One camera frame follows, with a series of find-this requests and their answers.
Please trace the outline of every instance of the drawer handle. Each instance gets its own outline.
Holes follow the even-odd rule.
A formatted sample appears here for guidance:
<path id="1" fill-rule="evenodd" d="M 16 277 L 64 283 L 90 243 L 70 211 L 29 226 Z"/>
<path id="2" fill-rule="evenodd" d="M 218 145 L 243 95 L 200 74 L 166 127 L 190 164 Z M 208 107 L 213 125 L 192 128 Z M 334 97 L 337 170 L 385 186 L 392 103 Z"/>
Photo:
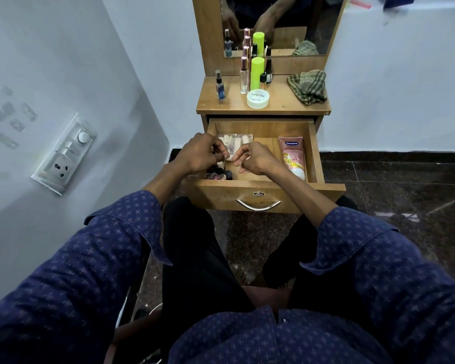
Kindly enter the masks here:
<path id="1" fill-rule="evenodd" d="M 254 207 L 251 207 L 250 205 L 244 203 L 242 200 L 236 199 L 236 201 L 239 204 L 241 204 L 242 206 L 244 206 L 244 207 L 246 207 L 249 210 L 254 211 L 254 212 L 264 212 L 264 211 L 270 210 L 273 207 L 276 207 L 278 204 L 281 203 L 281 201 L 279 200 L 278 202 L 274 202 L 271 206 L 268 206 L 268 207 L 265 207 L 265 208 L 254 208 Z"/>

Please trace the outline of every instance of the checkered cloth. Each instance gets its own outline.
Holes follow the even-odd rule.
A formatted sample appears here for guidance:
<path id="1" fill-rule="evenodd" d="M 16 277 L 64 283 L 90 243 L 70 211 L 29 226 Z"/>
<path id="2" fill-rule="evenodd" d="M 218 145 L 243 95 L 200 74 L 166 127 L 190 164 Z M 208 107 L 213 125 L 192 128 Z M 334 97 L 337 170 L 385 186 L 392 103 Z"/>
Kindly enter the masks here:
<path id="1" fill-rule="evenodd" d="M 313 56 L 318 55 L 317 46 L 311 41 L 301 42 L 295 51 L 291 54 L 292 56 Z"/>
<path id="2" fill-rule="evenodd" d="M 323 70 L 312 70 L 308 73 L 294 74 L 288 77 L 288 85 L 295 96 L 305 105 L 320 103 L 327 100 Z"/>

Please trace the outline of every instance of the shirt cuff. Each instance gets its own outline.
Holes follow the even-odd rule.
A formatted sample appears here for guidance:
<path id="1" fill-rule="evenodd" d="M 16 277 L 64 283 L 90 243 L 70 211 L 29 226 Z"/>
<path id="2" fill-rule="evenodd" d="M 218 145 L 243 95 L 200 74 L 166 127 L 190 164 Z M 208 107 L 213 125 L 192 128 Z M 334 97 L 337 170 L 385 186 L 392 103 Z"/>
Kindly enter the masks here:
<path id="1" fill-rule="evenodd" d="M 150 245 L 153 255 L 160 262 L 172 265 L 160 244 L 162 212 L 160 203 L 152 193 L 140 190 L 124 196 L 110 206 L 90 214 L 84 220 L 84 225 L 87 226 L 94 217 L 99 215 L 109 215 L 133 226 Z"/>
<path id="2" fill-rule="evenodd" d="M 323 219 L 317 238 L 317 256 L 300 265 L 322 275 L 348 261 L 365 244 L 383 232 L 399 229 L 375 217 L 346 207 L 333 209 Z"/>

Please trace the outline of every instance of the mirror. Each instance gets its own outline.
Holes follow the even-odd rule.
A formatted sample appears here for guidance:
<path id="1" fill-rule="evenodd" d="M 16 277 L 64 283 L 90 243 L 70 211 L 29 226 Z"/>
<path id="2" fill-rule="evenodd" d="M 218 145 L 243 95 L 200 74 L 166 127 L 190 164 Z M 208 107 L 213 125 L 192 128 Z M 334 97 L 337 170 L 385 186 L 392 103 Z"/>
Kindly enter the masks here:
<path id="1" fill-rule="evenodd" d="M 220 0 L 224 56 L 240 57 L 245 28 L 265 34 L 272 56 L 325 55 L 343 0 Z"/>

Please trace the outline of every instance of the pink lotion tube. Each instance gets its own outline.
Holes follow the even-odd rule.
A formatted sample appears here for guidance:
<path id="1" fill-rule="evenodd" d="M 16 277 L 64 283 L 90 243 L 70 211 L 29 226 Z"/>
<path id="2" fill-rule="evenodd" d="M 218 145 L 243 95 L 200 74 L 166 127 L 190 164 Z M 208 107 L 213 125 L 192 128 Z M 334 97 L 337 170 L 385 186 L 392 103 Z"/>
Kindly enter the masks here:
<path id="1" fill-rule="evenodd" d="M 278 137 L 283 162 L 288 170 L 305 180 L 305 153 L 303 137 Z"/>

